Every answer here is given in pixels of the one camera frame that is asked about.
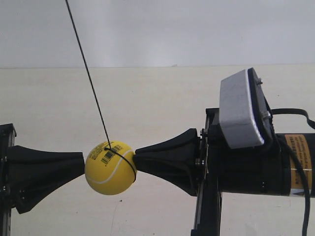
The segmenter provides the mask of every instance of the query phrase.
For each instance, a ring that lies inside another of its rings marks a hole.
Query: white curved line on ball
[[[129,152],[131,152],[132,150],[128,150],[126,151],[122,156],[125,157]],[[102,183],[106,183],[108,182],[113,176],[114,174],[116,173],[118,167],[119,167],[119,164],[121,163],[121,161],[123,160],[123,158],[120,158],[119,161],[117,162],[117,165],[114,169],[114,171],[112,172],[112,174],[106,179],[106,180],[103,180],[103,181],[95,181],[94,179],[91,179],[90,177],[86,176],[86,178],[88,178],[90,181],[94,182],[94,183],[98,183],[98,184],[102,184]]]

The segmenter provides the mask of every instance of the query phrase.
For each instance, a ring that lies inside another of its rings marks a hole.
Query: yellow tennis ball
[[[127,144],[111,141],[96,146],[88,155],[85,177],[89,186],[98,193],[115,195],[127,190],[135,181],[137,169],[134,151]]]

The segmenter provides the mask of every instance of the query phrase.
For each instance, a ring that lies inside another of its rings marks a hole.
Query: yellow label
[[[302,134],[286,134],[286,142],[290,148],[296,154],[298,160],[300,161],[306,179],[309,184],[309,189],[312,188],[312,161],[309,146],[306,142],[305,136]],[[290,158],[291,164],[291,195],[303,196],[304,188],[296,167]]]

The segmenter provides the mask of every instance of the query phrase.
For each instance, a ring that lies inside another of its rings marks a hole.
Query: white wall
[[[70,0],[90,67],[315,62],[313,0]],[[81,67],[64,0],[0,1],[1,67]]]
[[[134,149],[204,126],[219,105],[220,81],[248,66],[112,68],[91,71],[111,140]],[[314,65],[256,66],[272,108],[306,109],[315,118]],[[105,140],[84,69],[0,70],[0,124],[13,122],[16,145],[82,151]],[[275,129],[314,132],[303,116],[276,116]],[[80,177],[31,212],[12,215],[12,236],[190,236],[196,198],[139,172],[124,193],[103,196]],[[312,200],[309,234],[315,234]],[[225,194],[221,236],[301,235],[303,198]]]

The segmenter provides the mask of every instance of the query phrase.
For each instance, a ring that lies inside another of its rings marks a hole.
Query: tennis ball
[[[96,146],[88,155],[85,177],[89,186],[104,195],[115,195],[127,190],[135,181],[137,169],[134,151],[127,144],[111,141]]]

